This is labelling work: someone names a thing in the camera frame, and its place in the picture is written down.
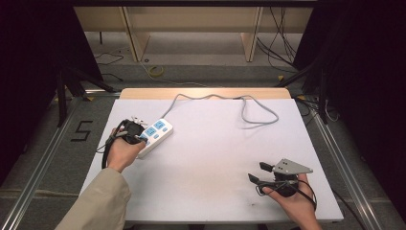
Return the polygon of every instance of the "metal frame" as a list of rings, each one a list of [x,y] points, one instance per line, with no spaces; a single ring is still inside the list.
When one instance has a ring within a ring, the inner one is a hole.
[[[315,116],[317,127],[319,128],[320,133],[326,141],[331,156],[333,157],[340,174],[343,176],[344,182],[349,189],[352,200],[354,201],[362,220],[364,220],[366,227],[368,229],[383,229],[381,224],[379,223],[379,220],[376,218],[376,214],[372,206],[370,205],[367,197],[365,196],[360,185],[355,179],[352,169],[346,158],[344,157],[343,152],[341,152],[340,148],[338,147],[337,142],[335,141],[328,125],[324,123],[319,115]]]
[[[68,116],[61,127],[56,129],[56,132],[46,148],[43,156],[41,157],[38,165],[36,166],[33,175],[26,184],[25,188],[20,194],[20,197],[15,201],[11,210],[9,211],[6,221],[2,225],[2,230],[17,229],[18,224],[23,219],[31,200],[34,197],[34,193],[38,188],[42,178],[44,177],[52,159],[59,147],[59,144],[66,132],[67,127],[70,125],[71,119],[75,114],[77,107],[80,105],[82,98],[74,98],[68,109]]]

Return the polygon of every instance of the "power strip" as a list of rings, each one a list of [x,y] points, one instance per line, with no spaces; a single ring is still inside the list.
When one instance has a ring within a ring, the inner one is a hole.
[[[165,119],[159,119],[152,126],[148,127],[140,137],[145,137],[148,139],[147,145],[142,149],[137,158],[143,158],[150,151],[152,151],[156,146],[158,146],[162,141],[164,141],[168,136],[173,133],[173,126]]]

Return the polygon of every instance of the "beige sleeve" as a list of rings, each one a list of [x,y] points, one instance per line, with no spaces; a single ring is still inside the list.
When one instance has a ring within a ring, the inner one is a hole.
[[[104,169],[79,196],[56,229],[123,230],[130,197],[123,176],[115,170]]]

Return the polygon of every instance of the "white table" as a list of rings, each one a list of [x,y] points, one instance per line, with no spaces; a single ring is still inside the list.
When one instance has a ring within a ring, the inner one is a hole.
[[[308,179],[318,199],[317,219],[343,219],[295,102],[261,102],[277,112],[280,120],[273,125],[245,129],[249,125],[239,116],[241,100],[178,101],[166,117],[173,125],[173,134],[123,172],[132,191],[126,219],[166,224],[289,221],[274,200],[257,194],[247,175],[271,180],[273,175],[262,171],[259,162],[274,165],[282,158],[313,169]],[[121,120],[135,115],[152,124],[170,103],[171,100],[117,100],[100,146]],[[253,101],[248,102],[246,115],[253,120],[273,119]],[[96,153],[83,189],[101,170],[101,161],[102,154]]]

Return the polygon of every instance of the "person's right hand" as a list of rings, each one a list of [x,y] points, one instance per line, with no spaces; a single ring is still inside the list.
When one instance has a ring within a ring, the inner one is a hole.
[[[298,179],[308,183],[307,176],[304,173],[299,174]],[[299,189],[309,197],[313,197],[313,193],[306,184],[299,182]],[[313,204],[303,195],[296,193],[293,196],[284,197],[268,187],[262,188],[262,191],[275,199],[275,201],[277,201],[284,209],[289,218],[296,222],[302,230],[322,229],[319,222],[317,222]]]
[[[126,167],[131,165],[138,153],[146,147],[144,141],[130,145],[123,138],[117,138],[111,145],[107,156],[107,168],[121,173]]]

